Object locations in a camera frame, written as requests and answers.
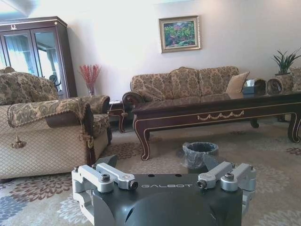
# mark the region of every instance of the trash bag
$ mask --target trash bag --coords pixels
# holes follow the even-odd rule
[[[204,154],[218,155],[218,146],[208,142],[184,143],[184,163],[183,165],[191,170],[205,167]]]

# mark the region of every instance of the wooden cabinet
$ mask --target wooden cabinet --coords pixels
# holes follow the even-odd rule
[[[60,98],[77,96],[67,24],[57,16],[0,21],[5,66],[52,80]]]

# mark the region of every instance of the painting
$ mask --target painting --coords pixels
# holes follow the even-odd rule
[[[162,53],[200,48],[199,16],[159,19]]]

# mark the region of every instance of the bolt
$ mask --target bolt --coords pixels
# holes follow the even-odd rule
[[[109,174],[102,174],[101,175],[101,180],[103,182],[108,182],[110,180],[110,175]]]
[[[136,190],[137,187],[138,187],[138,182],[137,182],[137,181],[132,180],[132,181],[129,183],[129,190],[130,190],[130,191]]]
[[[234,174],[233,173],[227,173],[225,175],[225,178],[228,180],[228,181],[232,181],[234,180]]]
[[[199,180],[199,181],[197,182],[197,185],[199,186],[199,188],[204,189],[204,188],[207,187],[207,182],[204,181],[204,180]]]

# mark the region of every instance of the picture frame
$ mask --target picture frame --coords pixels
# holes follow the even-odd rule
[[[201,49],[199,16],[159,19],[161,52]]]

